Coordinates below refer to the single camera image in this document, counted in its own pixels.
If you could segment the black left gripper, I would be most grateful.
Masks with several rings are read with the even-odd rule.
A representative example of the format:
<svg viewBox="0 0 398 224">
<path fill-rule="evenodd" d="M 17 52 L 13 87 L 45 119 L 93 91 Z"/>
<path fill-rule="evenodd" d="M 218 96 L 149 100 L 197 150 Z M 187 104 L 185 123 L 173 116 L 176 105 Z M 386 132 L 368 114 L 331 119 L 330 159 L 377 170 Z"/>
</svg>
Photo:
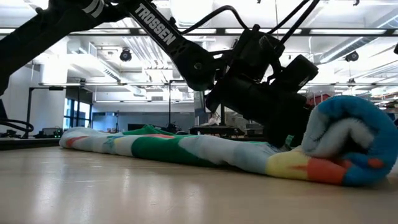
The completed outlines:
<svg viewBox="0 0 398 224">
<path fill-rule="evenodd" d="M 212 112 L 224 105 L 245 119 L 264 125 L 264 139 L 275 147 L 297 147 L 303 139 L 303 123 L 283 121 L 287 122 L 291 113 L 298 121 L 307 121 L 313 107 L 298 93 L 299 89 L 298 84 L 284 78 L 267 84 L 229 74 L 217 81 L 206 96 L 205 105 Z"/>
</svg>

